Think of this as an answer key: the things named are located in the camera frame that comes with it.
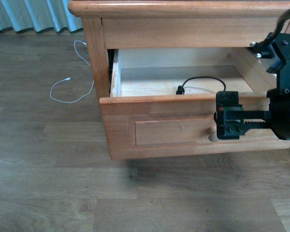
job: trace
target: black robotic arm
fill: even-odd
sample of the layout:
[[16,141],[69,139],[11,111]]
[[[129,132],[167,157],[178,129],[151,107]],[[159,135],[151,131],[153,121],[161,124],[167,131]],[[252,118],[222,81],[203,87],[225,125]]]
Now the black robotic arm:
[[277,88],[267,92],[269,111],[245,111],[239,104],[238,92],[218,92],[214,114],[218,139],[239,139],[249,129],[270,128],[279,139],[290,140],[290,34],[280,33],[288,19],[290,9],[279,17],[275,31],[264,41],[250,43],[256,56],[265,59],[266,71],[277,74]]

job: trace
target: wooden nightstand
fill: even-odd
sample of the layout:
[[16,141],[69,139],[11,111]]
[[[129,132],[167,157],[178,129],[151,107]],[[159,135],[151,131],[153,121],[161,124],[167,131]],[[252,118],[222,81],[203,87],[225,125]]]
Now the wooden nightstand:
[[[111,158],[289,148],[270,129],[215,141],[219,82],[198,80],[175,95],[187,78],[213,75],[240,92],[246,110],[268,109],[276,78],[245,47],[262,41],[289,8],[290,1],[71,1],[82,18]],[[112,62],[108,49],[115,49]]]

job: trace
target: cord plug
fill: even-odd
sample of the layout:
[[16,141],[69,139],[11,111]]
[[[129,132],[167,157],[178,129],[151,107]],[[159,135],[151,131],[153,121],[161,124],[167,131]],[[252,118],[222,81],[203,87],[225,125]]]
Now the cord plug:
[[178,86],[177,91],[176,91],[176,95],[179,95],[179,94],[185,94],[184,87]]

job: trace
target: open drawer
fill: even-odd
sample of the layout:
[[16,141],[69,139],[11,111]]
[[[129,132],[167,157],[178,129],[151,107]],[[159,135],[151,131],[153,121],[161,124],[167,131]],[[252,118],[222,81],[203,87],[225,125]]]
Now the open drawer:
[[239,140],[216,140],[212,79],[191,80],[185,95],[178,85],[194,76],[214,76],[240,92],[245,110],[268,110],[266,91],[276,77],[245,48],[160,48],[116,50],[109,98],[101,112],[112,159],[182,156],[290,147],[270,129],[250,130]]

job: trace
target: wooden floor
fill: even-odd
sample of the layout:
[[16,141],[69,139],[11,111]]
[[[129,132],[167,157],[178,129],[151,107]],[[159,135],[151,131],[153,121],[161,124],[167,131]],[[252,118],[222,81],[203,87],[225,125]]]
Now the wooden floor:
[[290,232],[290,149],[111,161],[76,39],[0,35],[0,232]]

